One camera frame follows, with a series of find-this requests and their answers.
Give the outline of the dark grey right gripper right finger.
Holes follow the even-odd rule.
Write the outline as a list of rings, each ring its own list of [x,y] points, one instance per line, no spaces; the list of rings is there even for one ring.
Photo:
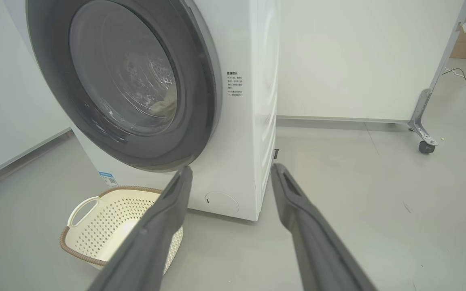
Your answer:
[[[271,166],[282,225],[292,234],[304,291],[378,291],[288,169]]]

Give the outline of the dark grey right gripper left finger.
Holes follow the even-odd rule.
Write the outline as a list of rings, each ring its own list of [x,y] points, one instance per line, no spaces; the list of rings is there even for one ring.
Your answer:
[[[87,291],[159,291],[173,235],[185,219],[193,172],[178,170]]]

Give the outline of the round dark washing machine door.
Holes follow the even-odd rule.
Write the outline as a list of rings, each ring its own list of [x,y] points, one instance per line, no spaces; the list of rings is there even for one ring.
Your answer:
[[[219,111],[212,49],[185,0],[25,0],[38,66],[74,126],[128,166],[169,172],[202,153]],[[176,84],[173,118],[150,107]]]

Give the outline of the white front-load washing machine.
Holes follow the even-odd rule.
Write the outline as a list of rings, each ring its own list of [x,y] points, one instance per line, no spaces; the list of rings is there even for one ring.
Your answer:
[[[28,35],[25,0],[2,2],[38,66]],[[220,98],[205,149],[186,165],[193,171],[188,207],[257,221],[274,160],[280,0],[185,2],[212,49]],[[242,75],[243,96],[228,96],[226,72]],[[128,166],[98,148],[67,118],[95,169],[113,175],[119,186],[163,189],[181,169],[159,173]]]

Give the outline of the cream perforated laundry basket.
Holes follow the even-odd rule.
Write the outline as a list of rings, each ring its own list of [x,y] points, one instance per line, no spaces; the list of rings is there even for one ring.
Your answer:
[[[59,238],[60,247],[102,270],[162,192],[119,186],[86,199],[70,214]]]

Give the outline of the blue energy label sticker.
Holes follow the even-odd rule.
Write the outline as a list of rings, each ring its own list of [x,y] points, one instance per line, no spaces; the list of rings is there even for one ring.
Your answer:
[[[114,188],[114,187],[119,186],[118,182],[115,180],[113,175],[111,175],[110,173],[99,172],[99,174],[102,177],[102,179],[105,181],[105,184],[107,184],[109,188]]]

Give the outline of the small black text sticker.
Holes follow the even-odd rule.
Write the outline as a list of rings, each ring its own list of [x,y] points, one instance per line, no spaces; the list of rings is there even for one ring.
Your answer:
[[[244,95],[244,78],[239,72],[226,72],[226,88],[228,96]]]

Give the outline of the white partition panel on casters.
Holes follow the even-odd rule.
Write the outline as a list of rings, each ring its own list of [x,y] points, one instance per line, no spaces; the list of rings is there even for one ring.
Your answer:
[[[405,124],[422,116],[466,18],[466,0],[281,0],[280,120]]]

